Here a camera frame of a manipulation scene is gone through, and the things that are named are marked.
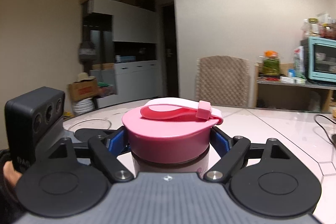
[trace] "marble tabletop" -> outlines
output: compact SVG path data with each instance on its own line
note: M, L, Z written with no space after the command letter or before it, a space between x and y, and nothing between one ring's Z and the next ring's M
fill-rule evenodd
M144 105L148 100L130 102L99 109L64 122L64 128L79 121L102 118L112 123L111 129L122 126L121 118L132 108ZM324 224L336 223L334 201L336 197L336 153L324 131L314 122L314 113L286 112L260 109L241 109L235 107L216 107L221 110L224 122L218 127L227 135L233 137L242 135L253 143L266 143L268 138L280 140L293 154L295 154L319 179L322 185L322 195L317 204L314 215ZM328 134L336 133L334 124L323 117L318 121L325 127ZM109 127L107 121L87 121L75 125L71 131L80 128ZM135 173L130 153L118 157L120 162L131 172ZM209 165L212 167L220 157L210 147ZM259 160L249 160L249 165Z

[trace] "pink carrying strap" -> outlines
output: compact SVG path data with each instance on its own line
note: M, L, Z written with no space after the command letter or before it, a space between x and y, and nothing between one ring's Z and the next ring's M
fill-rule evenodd
M142 117L151 120L167 120L182 115L194 115L196 118L209 120L218 119L217 124L223 122L222 113L219 109L212 108L209 102L191 101L182 98L157 98L150 100L140 109Z

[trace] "pink bottle lid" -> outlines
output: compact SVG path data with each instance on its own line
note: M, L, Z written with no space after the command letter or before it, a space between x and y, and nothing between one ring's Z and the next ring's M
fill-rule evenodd
M133 153L162 164L192 160L209 146L210 129L223 122L209 102L182 98L150 100L122 118Z

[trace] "food package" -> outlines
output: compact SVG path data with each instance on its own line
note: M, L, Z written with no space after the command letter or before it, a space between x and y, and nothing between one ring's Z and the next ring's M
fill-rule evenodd
M294 70L295 76L305 79L305 67L303 63L303 46L294 50Z

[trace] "toaster oven window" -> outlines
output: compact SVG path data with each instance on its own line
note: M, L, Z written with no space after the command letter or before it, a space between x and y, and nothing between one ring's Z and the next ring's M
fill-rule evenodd
M314 71L336 74L336 47L314 45Z

